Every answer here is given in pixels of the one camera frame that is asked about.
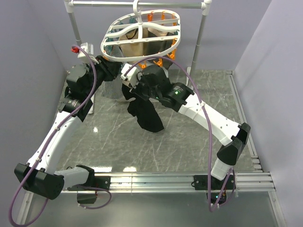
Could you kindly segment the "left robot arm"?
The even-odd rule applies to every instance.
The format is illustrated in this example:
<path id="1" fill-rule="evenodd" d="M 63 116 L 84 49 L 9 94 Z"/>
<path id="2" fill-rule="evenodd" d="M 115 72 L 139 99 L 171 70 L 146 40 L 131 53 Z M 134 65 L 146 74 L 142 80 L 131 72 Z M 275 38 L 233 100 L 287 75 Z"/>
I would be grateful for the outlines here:
<path id="1" fill-rule="evenodd" d="M 14 170 L 23 189 L 53 200 L 65 188 L 80 185 L 84 190 L 91 190 L 95 186 L 92 168 L 77 165 L 57 171 L 56 166 L 71 136 L 93 105 L 88 95 L 94 94 L 104 81 L 116 79 L 121 65 L 98 56 L 94 66 L 78 64 L 70 69 L 64 99 L 47 137 L 27 163 L 17 164 Z"/>

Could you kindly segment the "white clip hanger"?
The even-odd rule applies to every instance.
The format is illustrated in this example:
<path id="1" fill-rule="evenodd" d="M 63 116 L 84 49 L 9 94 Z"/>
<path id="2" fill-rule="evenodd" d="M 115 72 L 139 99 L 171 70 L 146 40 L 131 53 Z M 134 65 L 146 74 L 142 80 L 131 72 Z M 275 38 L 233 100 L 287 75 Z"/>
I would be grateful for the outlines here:
<path id="1" fill-rule="evenodd" d="M 139 1 L 132 3 L 133 12 L 115 20 L 107 30 L 100 49 L 107 60 L 117 62 L 135 63 L 149 57 L 158 66 L 163 66 L 161 57 L 168 60 L 175 60 L 177 47 L 180 43 L 181 26 L 180 16 L 171 10 L 147 10 L 142 11 Z M 143 38 L 143 28 L 153 28 L 165 33 L 172 33 L 171 36 Z M 147 56 L 125 57 L 119 47 L 120 44 L 134 44 L 140 42 L 158 42 L 172 40 L 171 47 L 166 50 Z"/>

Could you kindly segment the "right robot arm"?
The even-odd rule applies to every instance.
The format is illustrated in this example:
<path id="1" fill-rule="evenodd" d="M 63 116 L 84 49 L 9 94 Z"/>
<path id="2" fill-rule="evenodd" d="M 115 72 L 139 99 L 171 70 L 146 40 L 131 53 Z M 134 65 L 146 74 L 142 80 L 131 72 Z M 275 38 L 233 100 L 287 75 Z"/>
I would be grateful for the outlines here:
<path id="1" fill-rule="evenodd" d="M 122 74 L 128 81 L 131 92 L 143 100 L 158 100 L 163 106 L 187 116 L 216 137 L 221 143 L 217 159 L 212 165 L 209 185 L 219 189 L 225 184 L 225 178 L 236 165 L 247 144 L 251 127 L 247 123 L 234 122 L 209 105 L 196 91 L 183 83 L 172 83 L 163 68 L 151 65 L 143 70 L 130 68 Z"/>

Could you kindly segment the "black underwear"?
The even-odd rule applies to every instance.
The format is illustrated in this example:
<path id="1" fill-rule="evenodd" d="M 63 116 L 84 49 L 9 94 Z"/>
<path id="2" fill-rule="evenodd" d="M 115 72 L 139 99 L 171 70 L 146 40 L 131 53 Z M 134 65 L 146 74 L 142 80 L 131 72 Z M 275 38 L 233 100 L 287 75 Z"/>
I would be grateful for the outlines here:
<path id="1" fill-rule="evenodd" d="M 139 126 L 149 132 L 160 132 L 164 129 L 163 123 L 150 100 L 143 100 L 136 94 L 130 93 L 130 88 L 122 85 L 122 92 L 126 100 L 134 98 L 129 103 L 127 111 L 137 118 Z"/>

